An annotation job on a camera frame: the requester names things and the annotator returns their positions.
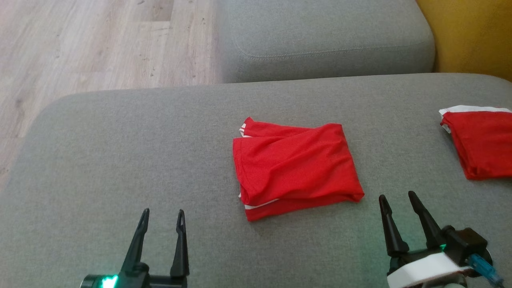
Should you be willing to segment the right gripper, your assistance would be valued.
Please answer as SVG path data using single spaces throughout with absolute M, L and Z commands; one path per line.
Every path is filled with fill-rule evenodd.
M 389 288 L 467 288 L 463 274 L 466 267 L 457 266 L 444 253 L 446 240 L 441 228 L 414 191 L 408 191 L 408 198 L 420 219 L 427 248 L 411 253 L 398 231 L 386 196 L 382 194 L 378 199 L 386 251 L 391 257 L 386 275 Z

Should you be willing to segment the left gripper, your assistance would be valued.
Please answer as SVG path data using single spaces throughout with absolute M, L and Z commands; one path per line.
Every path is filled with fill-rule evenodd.
M 144 209 L 121 266 L 121 272 L 115 275 L 86 275 L 79 288 L 187 288 L 190 263 L 184 211 L 180 209 L 178 213 L 176 225 L 178 239 L 168 276 L 150 275 L 148 265 L 141 261 L 149 215 L 150 209 Z

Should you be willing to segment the red shorts with white stripes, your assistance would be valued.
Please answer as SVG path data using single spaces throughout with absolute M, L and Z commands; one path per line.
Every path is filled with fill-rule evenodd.
M 467 179 L 512 178 L 512 110 L 457 105 L 439 113 Z

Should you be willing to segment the red white striped jersey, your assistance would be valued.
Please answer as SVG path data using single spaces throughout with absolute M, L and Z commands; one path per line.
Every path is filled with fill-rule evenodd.
M 248 117 L 239 132 L 232 153 L 248 221 L 363 199 L 341 124 L 307 128 Z

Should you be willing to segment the large grey sofa seat cushion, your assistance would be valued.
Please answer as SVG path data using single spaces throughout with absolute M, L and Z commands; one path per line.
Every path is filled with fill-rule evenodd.
M 412 250 L 425 244 L 408 191 L 440 226 L 471 227 L 512 288 L 512 179 L 465 178 L 439 110 L 512 110 L 512 83 L 402 74 L 64 97 L 28 132 L 0 193 L 0 288 L 79 288 L 119 272 L 145 208 L 142 260 L 168 274 L 180 209 L 190 288 L 388 288 L 378 196 Z M 340 123 L 365 196 L 250 223 L 232 139 L 252 117 Z

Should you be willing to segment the yellow sofa backrest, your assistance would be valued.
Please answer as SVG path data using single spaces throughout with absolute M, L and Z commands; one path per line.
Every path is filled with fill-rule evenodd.
M 434 36 L 435 72 L 512 82 L 512 0 L 416 0 Z

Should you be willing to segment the small grey sofa seat cushion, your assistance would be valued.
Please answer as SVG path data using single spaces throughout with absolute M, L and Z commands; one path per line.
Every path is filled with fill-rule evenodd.
M 416 0 L 220 0 L 224 83 L 429 73 L 433 34 Z

